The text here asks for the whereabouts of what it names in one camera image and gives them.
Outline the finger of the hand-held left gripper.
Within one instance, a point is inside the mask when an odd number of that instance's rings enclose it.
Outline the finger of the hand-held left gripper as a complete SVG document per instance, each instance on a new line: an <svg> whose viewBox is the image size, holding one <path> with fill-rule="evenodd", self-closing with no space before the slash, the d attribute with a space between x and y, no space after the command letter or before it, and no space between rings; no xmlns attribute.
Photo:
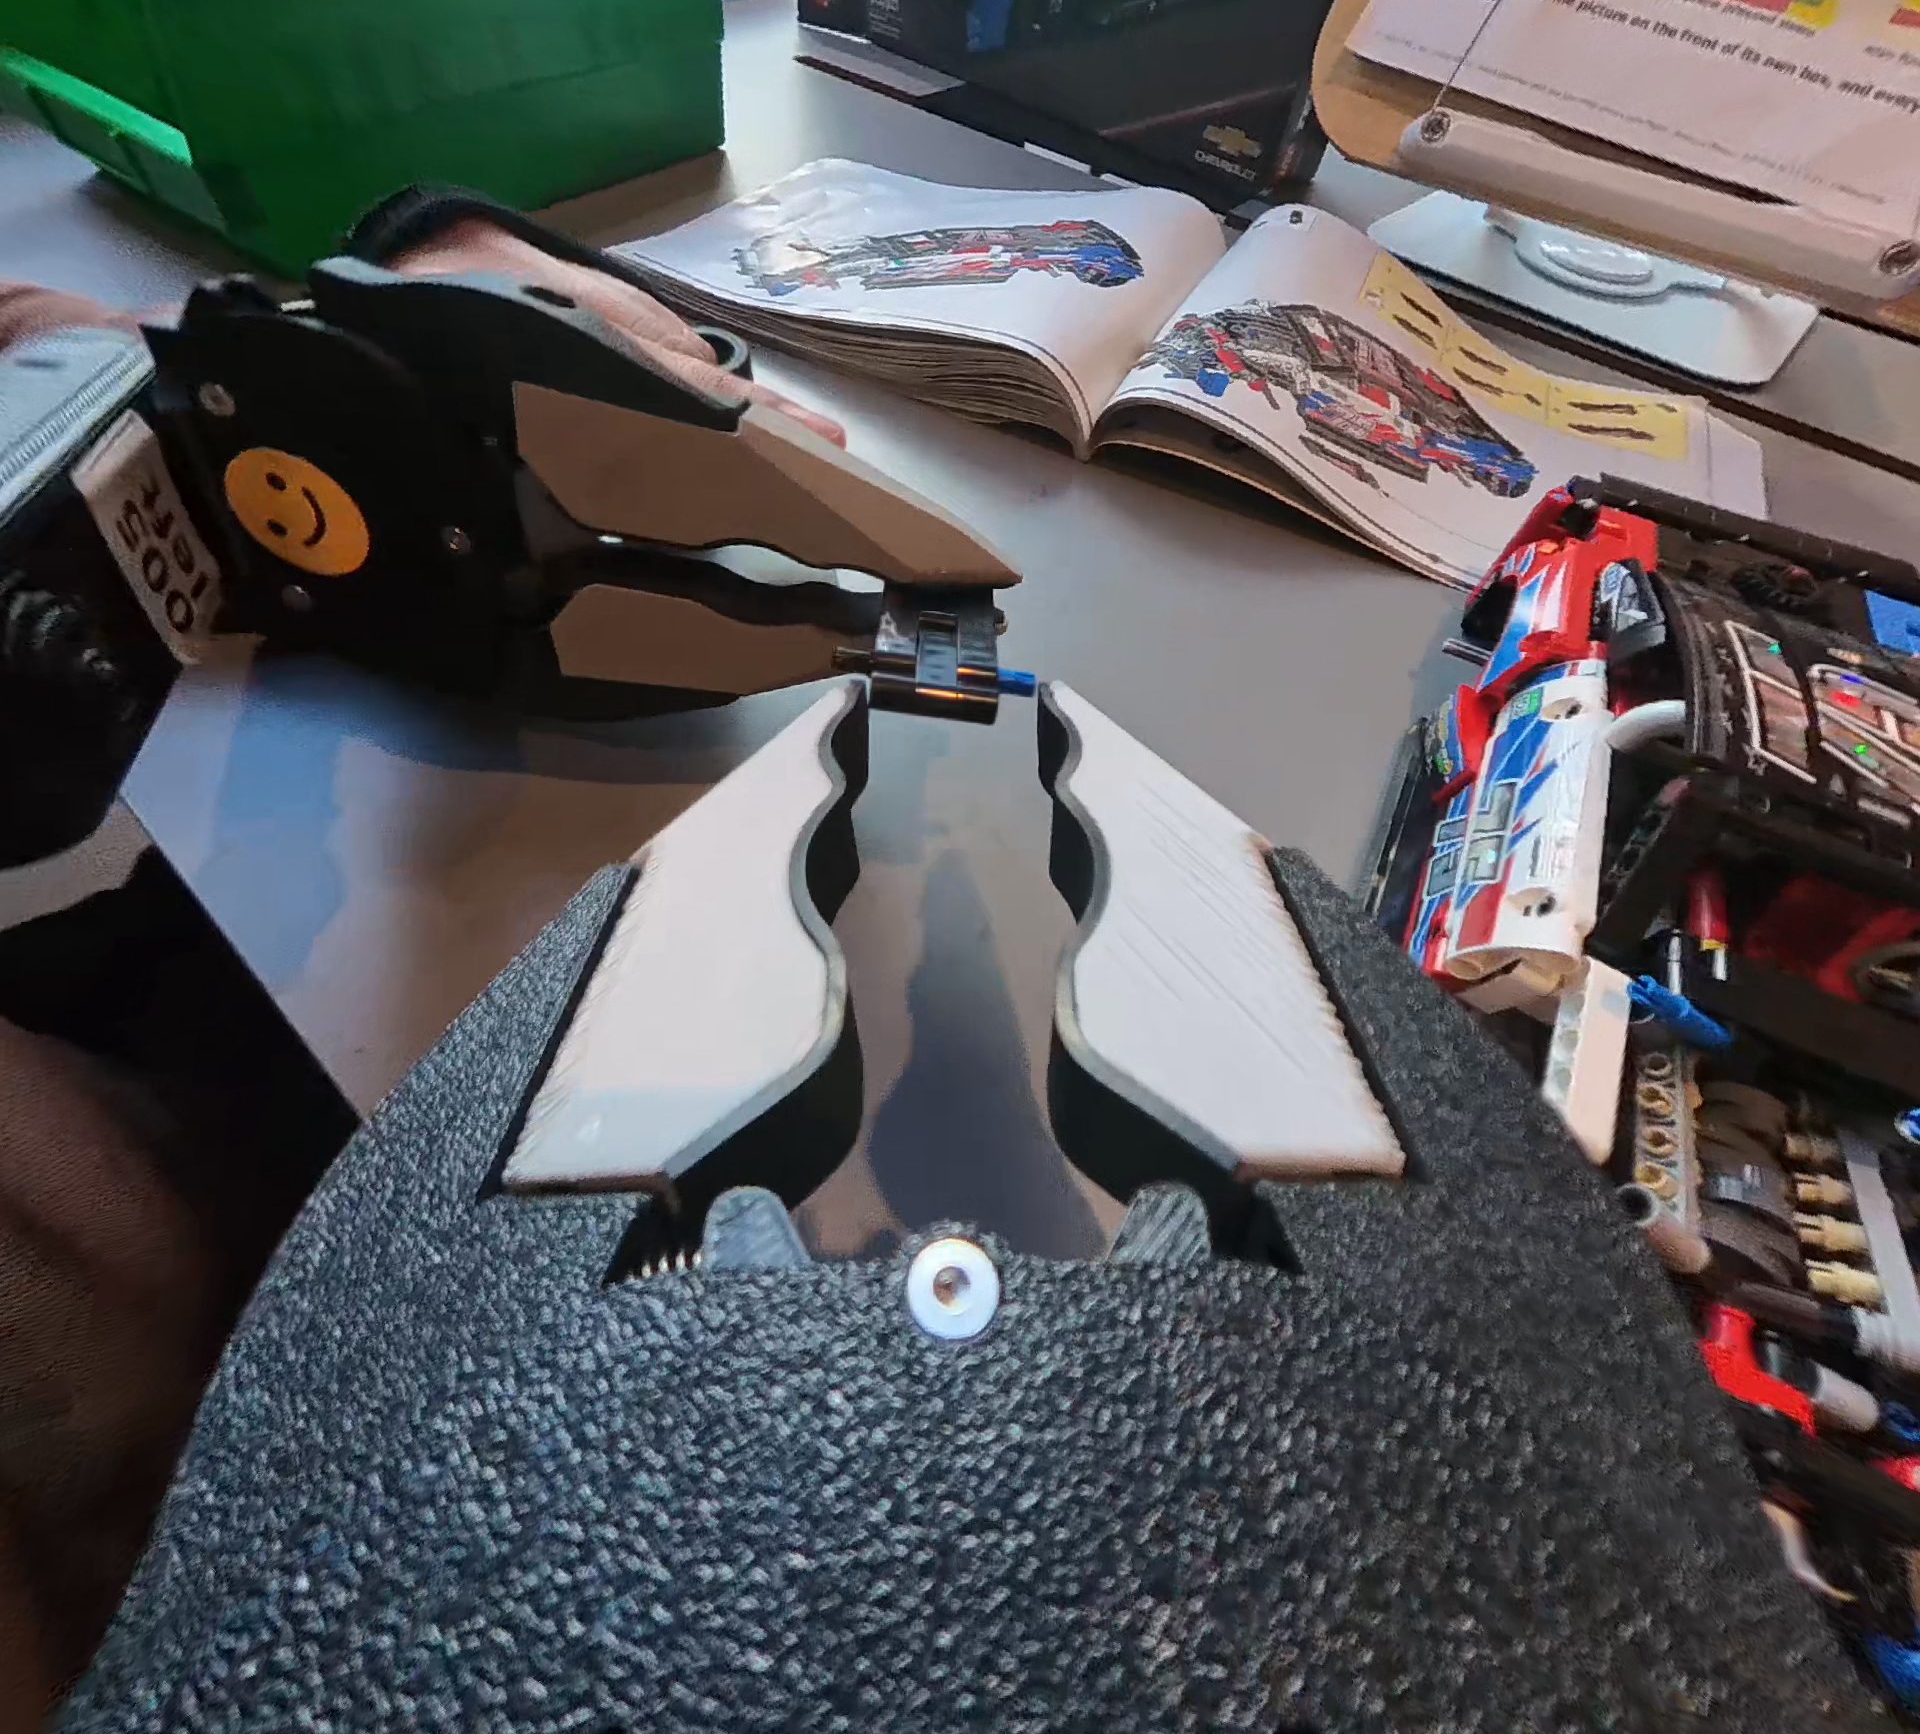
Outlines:
<svg viewBox="0 0 1920 1734"><path fill-rule="evenodd" d="M894 585L1006 589L1022 571L970 523L768 403L698 425L538 384L516 451L574 520L686 549L758 545Z"/></svg>
<svg viewBox="0 0 1920 1734"><path fill-rule="evenodd" d="M842 650L864 656L884 595L823 581L723 581L670 593L589 583L547 633L574 679L680 692L772 692L837 676Z"/></svg>

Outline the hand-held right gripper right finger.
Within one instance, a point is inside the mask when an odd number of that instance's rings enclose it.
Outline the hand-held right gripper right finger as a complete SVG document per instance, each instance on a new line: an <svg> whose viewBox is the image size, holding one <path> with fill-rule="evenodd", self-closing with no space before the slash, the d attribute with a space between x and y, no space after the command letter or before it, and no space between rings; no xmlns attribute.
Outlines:
<svg viewBox="0 0 1920 1734"><path fill-rule="evenodd" d="M1120 1201L1187 1188L1214 1226L1248 1226L1265 1184L1403 1180L1274 844L1065 682L1037 744L1072 917L1049 1060L1069 1163Z"/></svg>

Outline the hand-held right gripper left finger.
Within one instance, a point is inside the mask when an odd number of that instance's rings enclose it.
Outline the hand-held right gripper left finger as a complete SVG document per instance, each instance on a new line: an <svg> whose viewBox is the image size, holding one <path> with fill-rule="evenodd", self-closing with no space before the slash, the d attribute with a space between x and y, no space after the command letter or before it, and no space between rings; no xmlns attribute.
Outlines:
<svg viewBox="0 0 1920 1734"><path fill-rule="evenodd" d="M849 1034L808 857L852 801L869 699L834 682L654 833L536 1073L509 1193L683 1193Z"/></svg>

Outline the black brick assembly blue pins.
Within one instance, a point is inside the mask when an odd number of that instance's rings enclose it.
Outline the black brick assembly blue pins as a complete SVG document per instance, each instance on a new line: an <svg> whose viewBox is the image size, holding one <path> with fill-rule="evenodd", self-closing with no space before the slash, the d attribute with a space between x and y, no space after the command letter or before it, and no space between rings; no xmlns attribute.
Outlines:
<svg viewBox="0 0 1920 1734"><path fill-rule="evenodd" d="M991 587L892 585L864 644L839 644L832 663L869 679L878 711L997 724L1003 697L1033 699L1037 673L1003 666L1004 612Z"/></svg>

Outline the red toy race car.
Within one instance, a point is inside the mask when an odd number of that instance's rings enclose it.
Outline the red toy race car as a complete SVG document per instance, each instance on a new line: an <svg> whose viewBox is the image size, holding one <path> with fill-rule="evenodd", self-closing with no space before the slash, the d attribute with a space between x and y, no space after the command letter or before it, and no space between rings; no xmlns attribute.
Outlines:
<svg viewBox="0 0 1920 1734"><path fill-rule="evenodd" d="M1468 593L1374 908L1444 991L1553 1019L1592 958L1917 1019L1917 564L1572 477Z"/></svg>

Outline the toy car chassis parts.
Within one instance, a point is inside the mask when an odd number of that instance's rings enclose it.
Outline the toy car chassis parts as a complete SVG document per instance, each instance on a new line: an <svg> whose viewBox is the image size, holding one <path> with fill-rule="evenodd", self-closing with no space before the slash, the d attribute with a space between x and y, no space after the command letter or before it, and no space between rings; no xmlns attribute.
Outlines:
<svg viewBox="0 0 1920 1734"><path fill-rule="evenodd" d="M1598 958L1541 1092L1667 1267L1788 1574L1901 1729L1918 1705L1917 1108L1875 1116Z"/></svg>

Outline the light grey desk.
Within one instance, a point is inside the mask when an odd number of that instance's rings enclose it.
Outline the light grey desk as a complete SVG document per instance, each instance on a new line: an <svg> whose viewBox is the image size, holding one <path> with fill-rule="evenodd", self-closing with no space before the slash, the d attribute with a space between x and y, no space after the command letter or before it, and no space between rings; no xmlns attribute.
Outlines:
<svg viewBox="0 0 1920 1734"><path fill-rule="evenodd" d="M548 213L595 242L672 228L810 157L958 185L1072 185L1026 151L804 65L797 0L726 0L723 156ZM944 497L1022 570L1014 666L1060 676L1245 820L1338 881L1372 865L1405 728L1449 685L1456 600L1316 521L1160 467L1088 466L774 352L781 389ZM610 859L804 704L536 735L325 659L224 641L175 688L127 784L131 813L369 1113L459 1012ZM1044 1079L1067 910L1044 874L1035 716L995 729L880 718L837 929L870 1098L947 1049L997 1043Z"/></svg>

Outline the person's left hand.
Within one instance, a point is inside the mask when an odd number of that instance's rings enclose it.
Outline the person's left hand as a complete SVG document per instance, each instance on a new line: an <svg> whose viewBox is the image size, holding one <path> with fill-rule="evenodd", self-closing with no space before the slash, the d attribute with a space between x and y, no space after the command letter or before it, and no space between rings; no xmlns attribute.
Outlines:
<svg viewBox="0 0 1920 1734"><path fill-rule="evenodd" d="M723 369L717 352L683 316L608 270L596 252L553 229L516 231L494 212L463 212L387 252L382 261L402 275L494 273L567 295L601 316L642 363L686 393L770 408L839 448L849 443L847 430L828 416Z"/></svg>

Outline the open instruction book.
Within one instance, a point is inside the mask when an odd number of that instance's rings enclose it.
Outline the open instruction book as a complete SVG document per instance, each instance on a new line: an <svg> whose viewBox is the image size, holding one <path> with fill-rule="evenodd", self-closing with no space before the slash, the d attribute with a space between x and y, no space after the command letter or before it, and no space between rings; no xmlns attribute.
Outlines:
<svg viewBox="0 0 1920 1734"><path fill-rule="evenodd" d="M1585 473L1551 484L1386 335L1359 302L1374 250L1304 206L1231 238L1173 189L991 189L825 159L613 257L785 354L1082 460L1184 460L1471 587Z"/></svg>

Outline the green plastic bin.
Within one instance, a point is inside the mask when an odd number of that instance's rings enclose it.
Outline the green plastic bin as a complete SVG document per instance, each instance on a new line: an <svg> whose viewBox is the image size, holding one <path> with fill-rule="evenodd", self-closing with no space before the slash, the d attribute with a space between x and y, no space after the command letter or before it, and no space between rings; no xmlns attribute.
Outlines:
<svg viewBox="0 0 1920 1734"><path fill-rule="evenodd" d="M404 185L524 212L724 141L723 0L2 0L4 110L298 277Z"/></svg>

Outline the person's brown sweater torso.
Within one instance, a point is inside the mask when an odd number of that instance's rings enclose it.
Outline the person's brown sweater torso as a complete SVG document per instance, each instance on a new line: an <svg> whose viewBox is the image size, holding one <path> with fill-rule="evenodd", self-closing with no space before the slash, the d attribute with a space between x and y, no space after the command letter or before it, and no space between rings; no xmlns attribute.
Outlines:
<svg viewBox="0 0 1920 1734"><path fill-rule="evenodd" d="M98 1647L229 1335L357 1125L286 1029L129 1060L4 1023L2 1726Z"/></svg>

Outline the plywood board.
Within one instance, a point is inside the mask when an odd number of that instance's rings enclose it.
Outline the plywood board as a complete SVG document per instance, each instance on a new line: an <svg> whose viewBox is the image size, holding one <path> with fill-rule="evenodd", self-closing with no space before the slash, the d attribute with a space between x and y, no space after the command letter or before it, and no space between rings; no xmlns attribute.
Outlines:
<svg viewBox="0 0 1920 1734"><path fill-rule="evenodd" d="M1368 2L1337 0L1312 57L1314 105L1347 157L1917 340L1917 231L1842 224L1360 57Z"/></svg>

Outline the yellow and white sticker sheet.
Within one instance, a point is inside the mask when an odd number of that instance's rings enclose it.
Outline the yellow and white sticker sheet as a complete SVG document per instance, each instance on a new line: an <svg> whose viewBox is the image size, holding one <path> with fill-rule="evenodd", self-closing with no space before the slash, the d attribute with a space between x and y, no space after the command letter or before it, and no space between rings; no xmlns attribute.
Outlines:
<svg viewBox="0 0 1920 1734"><path fill-rule="evenodd" d="M1487 337L1384 250L1372 250L1356 302L1523 450L1549 484L1611 473L1768 521L1761 442L1706 400L1549 371Z"/></svg>

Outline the white tablet stand base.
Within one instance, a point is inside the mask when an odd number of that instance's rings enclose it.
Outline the white tablet stand base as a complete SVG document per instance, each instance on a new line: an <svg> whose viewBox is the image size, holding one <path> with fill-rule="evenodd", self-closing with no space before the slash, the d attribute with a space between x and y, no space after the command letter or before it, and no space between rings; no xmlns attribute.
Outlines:
<svg viewBox="0 0 1920 1734"><path fill-rule="evenodd" d="M1428 281L1711 385L1766 385L1821 320L1807 298L1444 189L1383 213L1366 233Z"/></svg>

